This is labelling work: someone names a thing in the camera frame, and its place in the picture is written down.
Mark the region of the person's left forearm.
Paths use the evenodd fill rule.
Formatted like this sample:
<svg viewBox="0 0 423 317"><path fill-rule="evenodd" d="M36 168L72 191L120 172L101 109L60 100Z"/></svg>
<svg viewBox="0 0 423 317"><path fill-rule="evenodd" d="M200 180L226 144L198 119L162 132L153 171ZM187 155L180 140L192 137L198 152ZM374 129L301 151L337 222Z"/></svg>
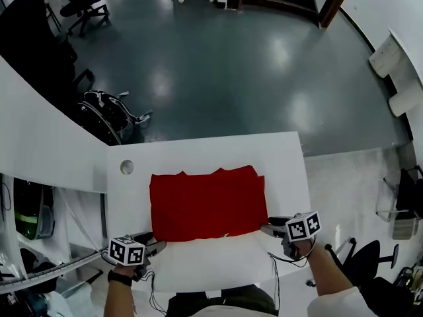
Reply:
<svg viewBox="0 0 423 317"><path fill-rule="evenodd" d="M112 271L132 278L135 273L135 266L122 266L118 264ZM103 316L134 317L134 314L134 300L131 287L115 281L108 283Z"/></svg>

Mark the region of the red shirt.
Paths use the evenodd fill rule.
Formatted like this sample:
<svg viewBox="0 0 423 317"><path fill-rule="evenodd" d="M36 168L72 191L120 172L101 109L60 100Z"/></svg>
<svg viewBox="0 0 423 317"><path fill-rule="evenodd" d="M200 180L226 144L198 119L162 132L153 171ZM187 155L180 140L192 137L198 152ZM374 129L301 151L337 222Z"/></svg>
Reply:
<svg viewBox="0 0 423 317"><path fill-rule="evenodd" d="M251 165L201 175L154 174L149 197L159 241L240 236L268 223L265 178Z"/></svg>

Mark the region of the person's right forearm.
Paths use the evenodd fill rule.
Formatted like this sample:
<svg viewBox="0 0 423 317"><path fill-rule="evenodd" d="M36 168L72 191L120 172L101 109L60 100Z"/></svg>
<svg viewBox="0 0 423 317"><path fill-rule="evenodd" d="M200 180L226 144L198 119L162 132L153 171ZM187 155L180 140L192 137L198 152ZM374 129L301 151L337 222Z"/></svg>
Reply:
<svg viewBox="0 0 423 317"><path fill-rule="evenodd" d="M339 293L351 289L353 285L335 264L325 248L310 240L294 243L301 256L307 256L315 280L317 294L321 296Z"/></svg>

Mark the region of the white curved console table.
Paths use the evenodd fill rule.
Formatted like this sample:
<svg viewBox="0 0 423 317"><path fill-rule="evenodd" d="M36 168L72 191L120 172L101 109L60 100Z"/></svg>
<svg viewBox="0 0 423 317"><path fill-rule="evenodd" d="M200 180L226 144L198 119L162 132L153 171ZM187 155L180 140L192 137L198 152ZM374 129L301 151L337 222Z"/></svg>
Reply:
<svg viewBox="0 0 423 317"><path fill-rule="evenodd" d="M389 30L388 37L368 61L378 77L390 77L394 84L397 92L389 99L394 116L399 117L423 102L423 77L395 32Z"/></svg>

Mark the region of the black swivel office chair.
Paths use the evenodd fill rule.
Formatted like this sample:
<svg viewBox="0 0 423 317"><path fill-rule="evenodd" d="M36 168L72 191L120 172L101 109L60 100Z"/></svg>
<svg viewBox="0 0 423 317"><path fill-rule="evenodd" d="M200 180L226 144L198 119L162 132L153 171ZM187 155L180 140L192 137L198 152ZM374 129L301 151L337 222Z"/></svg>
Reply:
<svg viewBox="0 0 423 317"><path fill-rule="evenodd" d="M350 238L348 244L351 248L343 264L330 244L325 245L325 250L330 253L335 264L347 276L353 286L360 287L362 284L374 279L380 263L390 263L391 269L396 265L399 244L394 246L391 255L384 257L380 256L380 242L378 240L370 242L357 252L355 252L357 245L355 238Z"/></svg>

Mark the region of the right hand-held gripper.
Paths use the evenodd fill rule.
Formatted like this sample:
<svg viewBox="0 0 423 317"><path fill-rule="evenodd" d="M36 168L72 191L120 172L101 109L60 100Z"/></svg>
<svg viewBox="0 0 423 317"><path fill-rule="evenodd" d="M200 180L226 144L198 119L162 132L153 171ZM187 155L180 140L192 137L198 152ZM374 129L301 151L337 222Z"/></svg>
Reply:
<svg viewBox="0 0 423 317"><path fill-rule="evenodd" d="M302 258L295 242L304 240L310 242L309 252L311 252L316 235L321 230L319 214L316 211L300 213L294 217L269 217L268 223L269 225L261 225L260 230L268 236L282 238L284 255L292 260Z"/></svg>

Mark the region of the white metal shelf rack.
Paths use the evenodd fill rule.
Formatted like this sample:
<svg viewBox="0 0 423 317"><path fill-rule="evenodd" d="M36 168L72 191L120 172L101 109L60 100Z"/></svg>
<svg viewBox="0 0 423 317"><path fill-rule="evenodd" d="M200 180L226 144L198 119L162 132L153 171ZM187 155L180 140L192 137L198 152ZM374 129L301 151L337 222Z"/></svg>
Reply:
<svg viewBox="0 0 423 317"><path fill-rule="evenodd" d="M13 186L13 177L0 176L0 267L5 267L8 276L0 279L0 295L55 279L100 257L107 237L104 194L54 188L54 233L43 240L29 240L16 230ZM27 271L21 248L54 267Z"/></svg>

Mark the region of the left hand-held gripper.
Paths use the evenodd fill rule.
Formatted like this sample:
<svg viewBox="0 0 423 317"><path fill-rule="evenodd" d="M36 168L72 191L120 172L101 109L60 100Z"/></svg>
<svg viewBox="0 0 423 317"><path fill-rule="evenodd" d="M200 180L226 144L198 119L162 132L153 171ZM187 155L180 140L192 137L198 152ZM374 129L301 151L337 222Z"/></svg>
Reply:
<svg viewBox="0 0 423 317"><path fill-rule="evenodd" d="M152 271L148 269L151 258L162 252L166 241L153 241L152 232L142 232L111 238L108 243L108 260L115 265L135 266L132 281L146 280Z"/></svg>

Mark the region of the black office chair with headrest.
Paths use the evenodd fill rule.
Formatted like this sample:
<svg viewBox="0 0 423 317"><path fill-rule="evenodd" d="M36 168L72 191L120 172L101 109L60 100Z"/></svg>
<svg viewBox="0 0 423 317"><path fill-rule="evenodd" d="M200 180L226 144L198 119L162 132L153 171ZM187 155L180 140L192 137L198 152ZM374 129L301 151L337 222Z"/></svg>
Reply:
<svg viewBox="0 0 423 317"><path fill-rule="evenodd" d="M87 23L93 17L103 17L105 21L108 21L109 12L106 4L103 4L97 8L94 8L95 3L100 2L101 0L68 0L69 3L66 4L60 10L60 15L62 17L70 17L72 15L77 15L78 20L69 27L67 34L71 36L73 34L73 29L81 24L79 36L84 37L84 29Z"/></svg>

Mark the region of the black wristwatch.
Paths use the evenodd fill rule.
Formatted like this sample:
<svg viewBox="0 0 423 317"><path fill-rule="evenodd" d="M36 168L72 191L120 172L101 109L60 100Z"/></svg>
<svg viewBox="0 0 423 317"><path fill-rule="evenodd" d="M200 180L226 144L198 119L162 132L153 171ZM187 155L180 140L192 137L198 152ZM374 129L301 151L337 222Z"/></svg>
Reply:
<svg viewBox="0 0 423 317"><path fill-rule="evenodd" d="M116 273L112 270L110 270L108 272L108 277L107 277L108 282L110 283L111 281L115 281L118 283L121 283L123 285L126 285L128 287L132 286L132 278L127 276L127 275L122 275L120 273Z"/></svg>

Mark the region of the black chrome-frame visitor chair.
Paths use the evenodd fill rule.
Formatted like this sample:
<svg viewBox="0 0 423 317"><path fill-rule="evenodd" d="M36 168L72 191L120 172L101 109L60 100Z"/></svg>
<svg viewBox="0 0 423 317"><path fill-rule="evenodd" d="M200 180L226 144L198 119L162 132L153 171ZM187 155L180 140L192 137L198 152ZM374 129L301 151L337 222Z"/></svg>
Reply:
<svg viewBox="0 0 423 317"><path fill-rule="evenodd" d="M376 209L376 215L385 222L393 221L392 239L410 240L418 232L423 221L423 169L420 165L402 168L397 186L383 182L394 195L394 204L389 210Z"/></svg>

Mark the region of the teal black device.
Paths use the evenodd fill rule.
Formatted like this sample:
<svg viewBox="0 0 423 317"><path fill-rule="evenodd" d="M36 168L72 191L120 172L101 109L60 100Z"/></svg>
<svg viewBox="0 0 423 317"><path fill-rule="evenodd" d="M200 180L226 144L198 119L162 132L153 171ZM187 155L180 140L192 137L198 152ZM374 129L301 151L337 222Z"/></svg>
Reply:
<svg viewBox="0 0 423 317"><path fill-rule="evenodd" d="M15 292L17 302L24 317L43 317L47 311L45 300L29 289Z"/></svg>

